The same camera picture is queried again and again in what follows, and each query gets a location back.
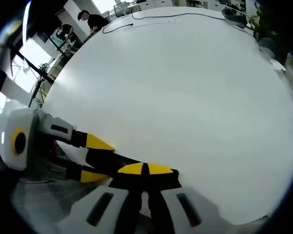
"desk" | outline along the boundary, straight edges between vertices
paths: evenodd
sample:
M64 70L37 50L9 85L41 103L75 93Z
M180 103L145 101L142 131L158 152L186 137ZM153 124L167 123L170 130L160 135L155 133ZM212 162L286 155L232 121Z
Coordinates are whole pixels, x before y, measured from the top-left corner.
M191 7L134 16L181 13L223 18ZM43 109L121 155L178 169L232 224L272 212L293 176L293 101L254 38L196 15L129 15L106 31L129 23L77 51Z

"yellow circle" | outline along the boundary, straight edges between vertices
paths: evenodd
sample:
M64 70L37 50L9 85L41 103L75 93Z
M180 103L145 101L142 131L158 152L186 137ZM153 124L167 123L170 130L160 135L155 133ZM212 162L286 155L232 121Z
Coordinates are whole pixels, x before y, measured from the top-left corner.
M18 156L20 155L22 152L18 152L16 149L16 139L19 135L24 134L25 135L25 131L22 128L17 128L14 133L12 134L12 141L11 141L11 147L12 147L12 152L14 153L14 155Z

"person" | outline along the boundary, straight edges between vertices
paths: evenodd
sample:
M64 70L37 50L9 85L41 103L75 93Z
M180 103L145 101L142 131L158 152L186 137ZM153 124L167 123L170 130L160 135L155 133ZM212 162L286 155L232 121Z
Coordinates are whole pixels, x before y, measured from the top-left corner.
M94 34L99 32L104 26L109 24L109 21L100 15L91 15L88 11L82 10L78 16L78 20L83 20L88 22L90 33Z
M71 42L74 41L73 49L75 50L78 50L83 45L79 37L74 33L74 27L70 24L63 24L56 33L56 36L63 41L66 41L67 39Z

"white table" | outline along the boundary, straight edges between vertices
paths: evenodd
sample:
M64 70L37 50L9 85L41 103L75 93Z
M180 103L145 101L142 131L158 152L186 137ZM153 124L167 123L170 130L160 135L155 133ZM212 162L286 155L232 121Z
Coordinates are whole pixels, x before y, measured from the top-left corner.
M220 12L164 7L135 17ZM117 153L180 171L232 224L273 211L293 176L293 102L256 41L204 16L134 20L68 62L43 109ZM64 147L77 161L85 149Z

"black hair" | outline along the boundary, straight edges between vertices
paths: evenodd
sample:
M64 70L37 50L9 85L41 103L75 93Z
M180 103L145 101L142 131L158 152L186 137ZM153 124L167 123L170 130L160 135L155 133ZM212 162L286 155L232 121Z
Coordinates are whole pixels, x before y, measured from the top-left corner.
M82 18L83 13L87 13L88 15L90 15L90 13L86 10L82 10L80 13L78 13L77 19L80 20Z

